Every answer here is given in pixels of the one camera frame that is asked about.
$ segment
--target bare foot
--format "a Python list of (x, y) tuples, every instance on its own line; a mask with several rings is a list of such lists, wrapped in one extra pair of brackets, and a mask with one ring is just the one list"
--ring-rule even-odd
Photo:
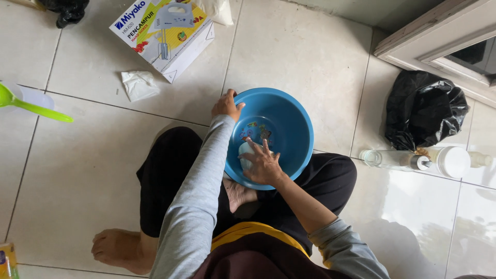
[(256, 190), (247, 188), (235, 181), (223, 178), (224, 187), (229, 197), (229, 209), (234, 213), (240, 205), (257, 200)]
[(139, 232), (123, 229), (106, 229), (95, 235), (91, 253), (97, 261), (139, 275), (149, 273), (155, 260), (143, 256)]

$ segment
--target black pants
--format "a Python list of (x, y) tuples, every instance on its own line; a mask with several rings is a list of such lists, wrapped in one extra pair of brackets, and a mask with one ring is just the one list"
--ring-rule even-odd
[[(159, 237), (165, 212), (198, 156), (201, 144), (201, 138), (190, 128), (165, 131), (136, 173), (141, 183), (140, 225), (146, 235)], [(321, 153), (312, 155), (295, 182), (338, 215), (350, 198), (356, 179), (357, 170), (349, 157)], [(241, 221), (260, 222), (289, 234), (311, 255), (312, 243), (307, 232), (276, 190), (257, 191), (261, 207), (250, 219), (239, 219), (229, 209), (226, 189), (223, 185), (219, 187), (213, 237)]]

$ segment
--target green plastic spoon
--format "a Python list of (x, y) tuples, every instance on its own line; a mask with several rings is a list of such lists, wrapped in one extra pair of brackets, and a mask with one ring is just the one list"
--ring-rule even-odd
[(0, 107), (4, 106), (16, 106), (55, 120), (74, 122), (74, 119), (70, 116), (17, 99), (5, 85), (0, 83)]

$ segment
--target blue plastic bowl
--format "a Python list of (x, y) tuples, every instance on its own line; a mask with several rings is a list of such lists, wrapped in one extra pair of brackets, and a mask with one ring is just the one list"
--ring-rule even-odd
[(313, 127), (303, 106), (289, 94), (273, 88), (250, 89), (234, 97), (234, 101), (245, 102), (246, 106), (229, 140), (226, 173), (246, 187), (274, 189), (243, 175), (238, 149), (250, 137), (258, 144), (267, 139), (270, 150), (281, 153), (282, 170), (295, 180), (307, 166), (313, 150)]

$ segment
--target bowl rim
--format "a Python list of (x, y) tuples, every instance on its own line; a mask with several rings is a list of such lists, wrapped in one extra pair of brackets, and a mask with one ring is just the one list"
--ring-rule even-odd
[[(305, 119), (305, 122), (307, 123), (308, 132), (309, 132), (309, 142), (310, 142), (309, 146), (310, 146), (310, 148), (307, 151), (307, 155), (305, 157), (303, 164), (300, 166), (300, 168), (293, 175), (290, 176), (291, 180), (295, 180), (303, 172), (303, 170), (306, 168), (306, 166), (310, 162), (310, 158), (311, 158), (311, 155), (313, 153), (314, 136), (313, 136), (313, 125), (311, 123), (310, 116), (308, 115), (305, 108), (298, 102), (298, 100), (296, 100), (290, 94), (288, 94), (284, 91), (281, 91), (279, 89), (275, 89), (275, 88), (259, 87), (259, 88), (253, 88), (253, 89), (243, 91), (243, 92), (239, 93), (236, 97), (234, 97), (234, 103), (239, 104), (243, 101), (244, 98), (248, 97), (249, 95), (257, 94), (257, 93), (271, 93), (271, 94), (278, 95), (278, 96), (288, 100), (294, 106), (296, 106), (296, 108), (298, 108), (298, 110), (302, 114), (303, 118)], [(236, 181), (236, 182), (240, 183), (241, 185), (246, 186), (248, 188), (252, 188), (255, 190), (263, 190), (263, 191), (274, 189), (274, 187), (272, 187), (270, 185), (262, 185), (262, 184), (251, 181), (250, 179), (248, 179), (247, 177), (245, 177), (243, 175), (242, 176), (238, 175), (236, 172), (234, 172), (232, 167), (228, 164), (227, 158), (226, 158), (226, 166), (225, 166), (224, 171), (234, 181)]]

